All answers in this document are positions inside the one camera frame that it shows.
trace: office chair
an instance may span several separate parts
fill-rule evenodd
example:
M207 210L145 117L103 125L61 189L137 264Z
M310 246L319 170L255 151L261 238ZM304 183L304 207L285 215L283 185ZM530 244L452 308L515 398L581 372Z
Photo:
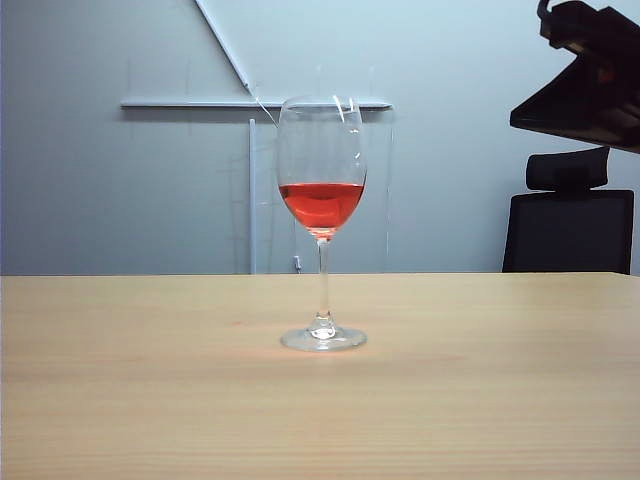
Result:
M608 147L532 155L527 187L511 198L503 272L604 271L629 274L631 190L606 185Z

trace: black object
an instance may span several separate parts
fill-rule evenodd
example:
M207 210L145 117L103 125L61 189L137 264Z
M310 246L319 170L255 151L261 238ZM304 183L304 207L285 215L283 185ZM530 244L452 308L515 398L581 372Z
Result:
M640 27L611 7L548 4L540 35L577 58L511 112L511 126L640 153Z
M591 190L607 183L608 148L532 155L527 186L553 190L511 198L503 272L629 274L631 190Z

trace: red liquid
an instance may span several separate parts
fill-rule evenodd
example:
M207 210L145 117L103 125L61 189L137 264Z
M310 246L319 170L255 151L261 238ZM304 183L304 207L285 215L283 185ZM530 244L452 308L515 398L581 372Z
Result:
M358 205L364 185L294 183L280 194L291 213L316 237L330 238Z

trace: wine glass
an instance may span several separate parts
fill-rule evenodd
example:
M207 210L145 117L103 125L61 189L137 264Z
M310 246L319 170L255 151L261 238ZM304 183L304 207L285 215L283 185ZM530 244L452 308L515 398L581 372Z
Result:
M293 216L315 237L320 260L320 308L311 325L281 341L305 351L355 347L367 336L335 324L329 310L327 260L334 233L355 210L367 177L362 117L351 97L295 97L280 112L278 187Z

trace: white shelf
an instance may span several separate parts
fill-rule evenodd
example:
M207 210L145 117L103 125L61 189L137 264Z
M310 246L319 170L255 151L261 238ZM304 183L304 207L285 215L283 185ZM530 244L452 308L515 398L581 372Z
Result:
M265 108L281 108L282 101L263 101ZM364 100L358 104L363 110L387 110L393 108L393 105L382 100ZM246 108L260 110L262 107L255 101L242 102L215 102L215 101L198 101L198 100L152 100L128 98L120 102L122 108Z

